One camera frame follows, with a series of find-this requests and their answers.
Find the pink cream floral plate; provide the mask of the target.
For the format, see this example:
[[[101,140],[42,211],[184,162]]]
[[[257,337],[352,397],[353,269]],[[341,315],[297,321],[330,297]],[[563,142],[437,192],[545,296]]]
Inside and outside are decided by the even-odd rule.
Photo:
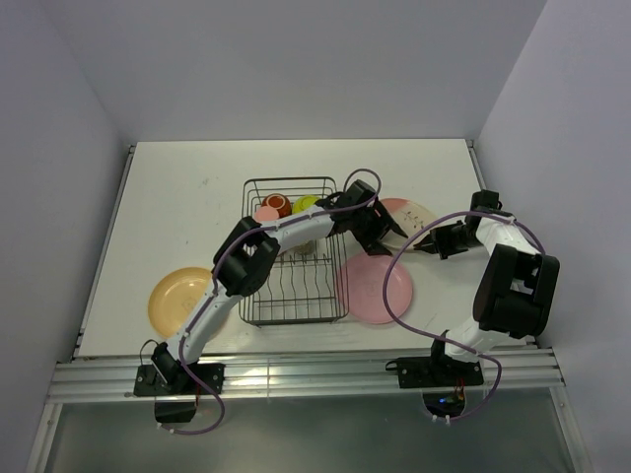
[[[409,237],[438,219],[438,216],[426,207],[404,198],[384,198],[381,203],[393,220],[406,233],[406,237],[388,232],[382,244],[392,251],[399,251]]]

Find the pink plastic plate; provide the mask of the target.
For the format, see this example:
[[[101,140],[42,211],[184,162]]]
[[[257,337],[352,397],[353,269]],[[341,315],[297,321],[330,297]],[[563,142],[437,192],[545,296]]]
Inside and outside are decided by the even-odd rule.
[[[336,297],[343,308],[364,323],[382,325],[393,322],[383,299],[383,285],[392,261],[391,256],[369,256],[358,253],[350,257],[338,270]],[[387,283],[387,300],[395,318],[401,318],[413,299],[410,274],[396,263]]]

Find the small speckled ceramic cup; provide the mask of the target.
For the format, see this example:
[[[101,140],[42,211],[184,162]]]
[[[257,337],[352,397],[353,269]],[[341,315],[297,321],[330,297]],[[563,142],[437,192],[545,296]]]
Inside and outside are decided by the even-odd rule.
[[[307,241],[303,244],[294,247],[294,251],[300,255],[309,255],[315,251],[316,243],[313,240]]]

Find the yellow-green bowl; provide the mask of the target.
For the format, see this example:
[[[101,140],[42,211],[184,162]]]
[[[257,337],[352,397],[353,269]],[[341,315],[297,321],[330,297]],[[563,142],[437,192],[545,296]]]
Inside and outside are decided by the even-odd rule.
[[[292,205],[292,213],[299,214],[304,212],[312,207],[318,200],[319,197],[316,195],[304,195],[299,197]]]

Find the dark red teacup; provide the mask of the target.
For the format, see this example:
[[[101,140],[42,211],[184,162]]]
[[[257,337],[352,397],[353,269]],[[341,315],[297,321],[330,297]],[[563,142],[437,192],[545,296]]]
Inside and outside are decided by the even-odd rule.
[[[263,199],[262,205],[274,209],[280,218],[285,218],[292,214],[292,203],[290,199],[281,193],[268,194]]]

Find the pink plastic cup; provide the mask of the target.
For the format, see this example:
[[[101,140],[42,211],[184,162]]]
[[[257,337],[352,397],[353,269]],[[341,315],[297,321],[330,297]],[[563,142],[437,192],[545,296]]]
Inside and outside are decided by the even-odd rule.
[[[277,209],[263,205],[256,210],[253,214],[253,218],[259,223],[265,223],[278,220],[280,215]]]

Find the orange plastic plate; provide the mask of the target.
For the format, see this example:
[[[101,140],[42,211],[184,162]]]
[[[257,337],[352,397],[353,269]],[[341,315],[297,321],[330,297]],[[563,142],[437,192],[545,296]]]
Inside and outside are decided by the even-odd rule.
[[[210,270],[201,267],[177,269],[165,276],[148,300],[148,317],[163,338],[175,335],[204,296],[211,281]]]

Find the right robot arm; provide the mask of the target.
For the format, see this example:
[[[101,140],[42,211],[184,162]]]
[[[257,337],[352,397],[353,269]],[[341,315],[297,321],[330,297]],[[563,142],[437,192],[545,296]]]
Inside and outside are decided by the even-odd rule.
[[[477,246],[489,254],[471,318],[433,343],[427,373],[439,384],[451,382],[461,366],[476,363],[480,354],[510,338],[540,335],[560,270],[559,260],[530,243],[514,216],[502,210],[497,192],[473,193],[470,211],[464,220],[432,229],[414,244],[443,260]]]

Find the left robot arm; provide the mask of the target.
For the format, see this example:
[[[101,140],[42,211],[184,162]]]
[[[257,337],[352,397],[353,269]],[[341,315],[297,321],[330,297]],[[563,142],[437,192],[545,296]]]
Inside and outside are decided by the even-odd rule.
[[[381,244],[393,232],[406,232],[379,201],[378,190],[361,179],[350,187],[320,198],[306,210],[266,224],[241,218],[213,258],[206,293],[180,329],[155,348],[151,365],[157,383],[168,393],[185,391],[192,381],[191,366],[232,308],[255,294],[268,279],[277,256],[310,240],[346,232],[370,256],[388,255]]]

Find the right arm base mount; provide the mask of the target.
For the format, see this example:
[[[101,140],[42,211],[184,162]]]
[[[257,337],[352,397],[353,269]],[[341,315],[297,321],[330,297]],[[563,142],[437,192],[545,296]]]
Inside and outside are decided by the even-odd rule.
[[[433,423],[450,426],[464,413],[465,389],[484,383],[479,363],[439,356],[401,357],[386,363],[401,389],[420,389],[424,409]]]

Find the aluminium frame rail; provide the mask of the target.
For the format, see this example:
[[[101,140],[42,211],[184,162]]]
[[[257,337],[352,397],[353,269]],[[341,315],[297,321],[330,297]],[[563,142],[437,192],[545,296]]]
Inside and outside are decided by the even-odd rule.
[[[426,350],[349,353],[207,356],[202,364],[225,366],[221,397],[282,398],[402,393],[386,363],[424,356]],[[501,389],[551,388],[565,384],[551,349],[532,344],[505,346],[491,356],[502,367]],[[48,404],[136,401],[138,361],[130,357],[77,360],[56,366]]]

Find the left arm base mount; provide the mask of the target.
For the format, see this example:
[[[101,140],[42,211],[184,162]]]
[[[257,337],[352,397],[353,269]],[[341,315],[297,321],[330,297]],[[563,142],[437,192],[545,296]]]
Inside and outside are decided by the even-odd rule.
[[[193,364],[190,375],[182,371],[174,384],[167,384],[153,365],[138,368],[133,387],[136,398],[154,399],[154,417],[160,429],[172,435],[197,436],[216,430],[224,420],[226,406],[220,397],[225,379],[224,364]],[[202,394],[215,398],[219,417],[210,426],[199,430],[186,430],[181,425],[189,423],[199,406]]]

